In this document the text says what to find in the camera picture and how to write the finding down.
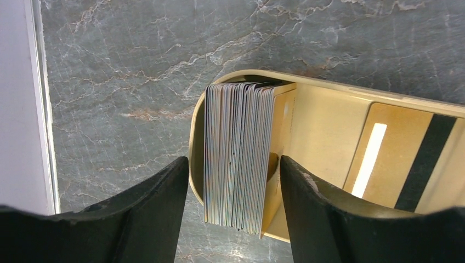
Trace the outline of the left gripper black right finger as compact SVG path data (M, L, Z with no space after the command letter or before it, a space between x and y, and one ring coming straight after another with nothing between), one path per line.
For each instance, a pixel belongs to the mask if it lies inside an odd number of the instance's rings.
M464 208L421 215L355 197L289 156L280 179L294 262L464 262Z

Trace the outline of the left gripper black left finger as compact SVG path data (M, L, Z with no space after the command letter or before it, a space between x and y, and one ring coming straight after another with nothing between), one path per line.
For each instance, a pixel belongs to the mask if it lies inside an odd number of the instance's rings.
M79 212L1 206L1 262L173 262L189 184L186 157Z

